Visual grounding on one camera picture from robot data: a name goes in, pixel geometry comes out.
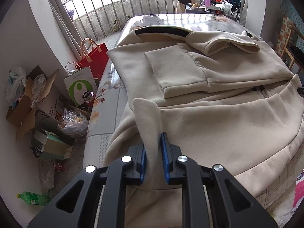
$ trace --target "glossy table surface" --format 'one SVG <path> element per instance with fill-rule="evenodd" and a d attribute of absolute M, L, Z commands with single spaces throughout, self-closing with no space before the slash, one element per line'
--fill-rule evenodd
<path fill-rule="evenodd" d="M 210 14 L 160 14 L 131 18 L 122 30 L 117 44 L 132 30 L 151 25 L 172 25 L 193 31 L 223 31 L 241 34 L 243 26 L 223 15 Z M 118 127 L 127 103 L 127 91 L 114 65 L 109 60 L 101 78 L 93 108 L 83 166 L 93 164 L 101 167 L 114 130 Z"/>

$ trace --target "bottle label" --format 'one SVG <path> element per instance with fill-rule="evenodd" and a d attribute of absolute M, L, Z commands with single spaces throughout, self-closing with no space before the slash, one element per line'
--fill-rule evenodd
<path fill-rule="evenodd" d="M 31 204 L 33 204 L 33 205 L 39 205 L 38 197 L 37 197 L 37 195 L 35 193 L 29 192 L 28 196 L 29 196 L 29 198 L 31 200 Z"/>

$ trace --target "chair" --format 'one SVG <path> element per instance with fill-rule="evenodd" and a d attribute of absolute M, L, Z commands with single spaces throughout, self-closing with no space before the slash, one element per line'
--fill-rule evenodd
<path fill-rule="evenodd" d="M 286 44 L 285 44 L 284 49 L 281 54 L 281 59 L 284 57 L 284 53 L 286 52 L 289 55 L 289 57 L 291 58 L 291 62 L 288 67 L 289 70 L 291 70 L 294 63 L 296 63 L 296 65 L 299 67 L 297 74 L 299 74 L 301 72 L 301 70 L 304 71 L 304 53 L 296 46 L 293 46 L 293 45 L 289 46 L 289 40 L 290 40 L 290 37 L 291 37 L 293 31 L 297 35 L 299 35 L 299 37 L 303 40 L 304 40 L 304 35 L 298 30 L 297 27 L 295 27 L 293 25 L 289 25 L 288 27 L 290 28 L 290 31 L 288 34 Z"/>

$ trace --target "small table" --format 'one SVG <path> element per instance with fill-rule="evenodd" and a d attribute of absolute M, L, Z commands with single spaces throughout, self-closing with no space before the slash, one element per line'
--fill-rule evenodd
<path fill-rule="evenodd" d="M 208 10 L 196 10 L 196 9 L 194 10 L 194 9 L 191 9 L 187 5 L 186 5 L 186 13 L 206 13 L 206 14 L 224 15 L 224 16 L 228 17 L 229 19 L 232 19 L 235 22 L 237 21 L 237 18 L 233 17 L 232 15 L 218 14 L 218 13 L 211 12 Z"/>

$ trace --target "wooden chair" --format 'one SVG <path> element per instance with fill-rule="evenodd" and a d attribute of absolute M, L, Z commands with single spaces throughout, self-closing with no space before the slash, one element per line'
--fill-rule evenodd
<path fill-rule="evenodd" d="M 290 40 L 290 37 L 292 35 L 292 32 L 294 31 L 297 35 L 299 35 L 299 37 L 301 39 L 304 40 L 304 35 L 298 30 L 297 27 L 293 26 L 293 25 L 289 25 L 288 26 L 290 28 L 290 32 L 288 34 L 288 38 L 287 38 L 287 41 L 286 41 L 286 44 L 285 44 L 285 47 L 282 51 L 282 54 L 281 54 L 281 59 L 284 57 L 284 53 L 286 52 L 289 57 L 291 58 L 291 62 L 289 64 L 289 70 L 291 70 L 292 66 L 294 65 L 294 63 L 299 67 L 299 70 L 297 72 L 297 74 L 299 74 L 301 72 L 301 70 L 304 71 L 304 58 L 301 57 L 302 54 L 299 54 L 298 52 L 296 52 L 293 48 L 293 46 L 289 46 L 289 40 Z"/>

